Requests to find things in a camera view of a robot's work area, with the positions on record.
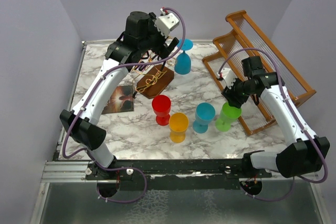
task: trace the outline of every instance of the white marble surface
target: white marble surface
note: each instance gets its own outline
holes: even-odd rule
[[[87,46],[72,106],[81,99],[97,75],[107,46],[108,44]],[[188,51],[192,59],[192,71],[185,76],[175,73],[174,80],[162,93],[172,100],[171,115],[183,112],[189,118],[190,123],[184,142],[175,144],[170,140],[169,126],[157,125],[151,100],[141,94],[136,96],[133,112],[101,116],[98,126],[107,131],[105,141],[109,150],[118,159],[237,158],[246,152],[256,150],[279,152],[285,148],[284,136],[277,125],[252,136],[245,134],[238,121],[232,124],[228,132],[217,131],[214,122],[204,134],[193,131],[192,123],[199,103],[212,104],[217,118],[226,101],[202,63],[202,58],[216,51],[214,45],[195,44],[194,48]],[[130,74],[120,85],[129,84],[131,84]],[[70,139],[67,153],[72,153],[78,147],[79,145]],[[82,152],[72,159],[88,159],[88,157]]]

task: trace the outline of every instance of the blue cup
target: blue cup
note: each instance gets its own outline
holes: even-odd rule
[[[186,51],[192,49],[194,46],[193,42],[189,39],[185,39],[181,50],[183,52],[176,58],[176,64],[174,70],[178,74],[187,74],[191,71],[191,59]]]
[[[200,103],[196,108],[196,120],[193,123],[194,131],[199,134],[205,133],[208,130],[208,124],[215,118],[215,115],[215,108],[211,104]]]

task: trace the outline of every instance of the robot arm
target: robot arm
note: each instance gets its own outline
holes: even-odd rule
[[[76,115],[80,113],[70,136],[87,148],[90,156],[103,167],[109,167],[115,157],[104,142],[106,131],[97,127],[97,123],[115,88],[132,67],[126,65],[115,71],[108,71],[118,65],[138,63],[148,50],[156,53],[161,59],[169,56],[179,40],[174,38],[169,45],[166,44],[166,40],[180,21],[173,13],[162,9],[161,13],[160,17],[156,17],[154,13],[131,12],[125,31],[116,42],[109,45],[102,67],[84,97],[71,111],[61,112],[60,119],[67,132]]]
[[[265,71],[259,56],[244,59],[242,64],[244,75],[248,80],[237,79],[231,71],[225,78],[227,86],[222,95],[228,100],[230,106],[237,108],[240,108],[250,95],[261,98],[279,124],[287,145],[281,153],[258,151],[244,154],[245,173],[252,177],[263,168],[280,172],[284,177],[293,177],[319,171],[322,161],[288,106],[291,106],[301,124],[305,126],[304,130],[313,137],[324,157],[330,146],[327,138],[318,137],[315,131],[308,126],[289,98],[284,82],[278,80],[276,73]],[[282,85],[288,102],[284,100],[280,92],[280,85]]]

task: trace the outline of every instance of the orange cup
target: orange cup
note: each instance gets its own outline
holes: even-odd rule
[[[189,126],[189,120],[183,113],[175,113],[169,119],[170,139],[174,143],[182,143],[185,139],[185,132]]]

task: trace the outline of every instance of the red cup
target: red cup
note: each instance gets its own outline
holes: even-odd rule
[[[156,114],[156,122],[158,125],[165,126],[169,124],[169,112],[172,103],[169,97],[165,95],[158,95],[152,101],[152,107]]]

